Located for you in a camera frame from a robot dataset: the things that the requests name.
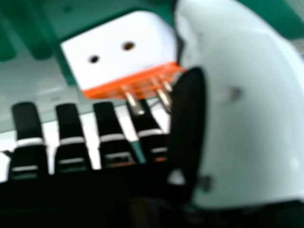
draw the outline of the orange plastic base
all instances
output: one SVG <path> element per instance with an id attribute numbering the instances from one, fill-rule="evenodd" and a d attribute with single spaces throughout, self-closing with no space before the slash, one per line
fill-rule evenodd
<path id="1" fill-rule="evenodd" d="M 137 99 L 156 96 L 155 90 L 163 88 L 161 81 L 171 82 L 177 72 L 183 72 L 177 63 L 167 63 L 146 71 L 133 74 L 122 79 L 84 90 L 83 93 L 90 99 L 121 99 L 124 93 L 130 92 Z"/>

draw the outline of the white plastic casing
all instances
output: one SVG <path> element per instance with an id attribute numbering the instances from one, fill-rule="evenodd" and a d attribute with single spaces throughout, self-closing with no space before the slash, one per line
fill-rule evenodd
<path id="1" fill-rule="evenodd" d="M 181 64 L 201 67 L 207 127 L 193 202 L 233 209 L 304 198 L 304 65 L 294 47 L 234 0 L 181 0 Z"/>
<path id="2" fill-rule="evenodd" d="M 124 50 L 126 42 L 134 43 L 134 48 Z M 95 27 L 63 42 L 61 48 L 82 90 L 176 61 L 173 29 L 146 11 Z M 94 56 L 99 60 L 91 63 Z"/>

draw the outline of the metal pin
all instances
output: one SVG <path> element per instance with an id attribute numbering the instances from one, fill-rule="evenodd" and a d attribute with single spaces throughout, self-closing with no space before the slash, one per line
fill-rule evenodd
<path id="1" fill-rule="evenodd" d="M 139 101 L 130 93 L 125 92 L 125 97 L 127 98 L 127 101 L 129 102 L 129 105 L 131 106 L 131 110 L 134 115 L 143 115 L 145 113 L 142 105 L 139 103 Z"/>
<path id="2" fill-rule="evenodd" d="M 166 89 L 166 91 L 168 93 L 172 93 L 173 89 L 172 89 L 172 86 L 171 86 L 171 84 L 169 82 L 163 81 L 162 85 L 163 85 L 163 87 Z"/>
<path id="3" fill-rule="evenodd" d="M 172 108 L 172 100 L 170 98 L 170 96 L 168 95 L 168 93 L 162 89 L 158 89 L 156 90 L 157 95 L 163 105 L 163 107 L 165 108 L 167 113 L 171 113 L 171 108 Z"/>

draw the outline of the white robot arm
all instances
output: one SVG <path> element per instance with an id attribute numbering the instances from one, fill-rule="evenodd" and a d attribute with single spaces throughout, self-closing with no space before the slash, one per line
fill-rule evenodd
<path id="1" fill-rule="evenodd" d="M 177 80 L 172 138 L 189 132 L 191 124 L 202 132 L 192 202 L 204 209 L 237 209 L 302 200 L 304 65 L 297 51 L 235 0 L 180 0 L 175 18 L 184 42 L 181 65 L 195 70 Z M 185 77 L 199 70 L 204 105 L 193 97 L 200 93 L 178 94 L 179 83 L 185 86 Z M 174 114 L 190 99 L 201 105 L 203 120 Z M 181 118 L 193 123 L 177 127 Z M 182 150 L 181 144 L 186 142 L 171 141 L 173 150 Z"/>

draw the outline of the orange edge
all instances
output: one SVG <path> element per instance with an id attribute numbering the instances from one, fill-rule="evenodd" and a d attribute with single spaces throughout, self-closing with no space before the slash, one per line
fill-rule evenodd
<path id="1" fill-rule="evenodd" d="M 124 91 L 122 87 L 125 85 L 129 91 L 134 93 L 138 99 L 151 97 L 155 95 L 155 90 L 162 88 L 162 85 L 153 85 L 150 79 L 156 78 L 162 75 L 162 79 L 171 81 L 173 79 L 172 74 L 176 72 L 183 72 L 184 69 L 180 67 L 176 62 L 170 62 L 157 66 L 155 68 L 145 70 L 140 73 L 136 73 L 119 80 L 100 85 L 92 89 L 84 90 L 83 93 L 87 98 L 124 98 Z"/>

